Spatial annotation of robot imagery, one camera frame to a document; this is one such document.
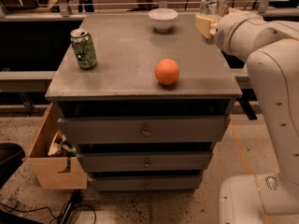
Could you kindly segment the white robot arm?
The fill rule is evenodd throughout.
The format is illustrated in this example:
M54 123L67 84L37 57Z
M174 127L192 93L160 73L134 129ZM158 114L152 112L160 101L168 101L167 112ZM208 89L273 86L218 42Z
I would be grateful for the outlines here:
M197 14L195 27L247 66L278 161L275 174L238 175L221 184L219 224L268 224L299 213L299 22L265 21L231 9Z

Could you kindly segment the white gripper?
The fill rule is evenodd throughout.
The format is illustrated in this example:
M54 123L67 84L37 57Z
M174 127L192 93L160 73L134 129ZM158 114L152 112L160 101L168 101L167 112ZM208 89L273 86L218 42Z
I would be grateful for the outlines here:
M245 62L254 51L253 41L265 21L257 14L233 7L227 9L227 14L220 20L218 16L197 14L195 27L208 40L215 36L221 51Z

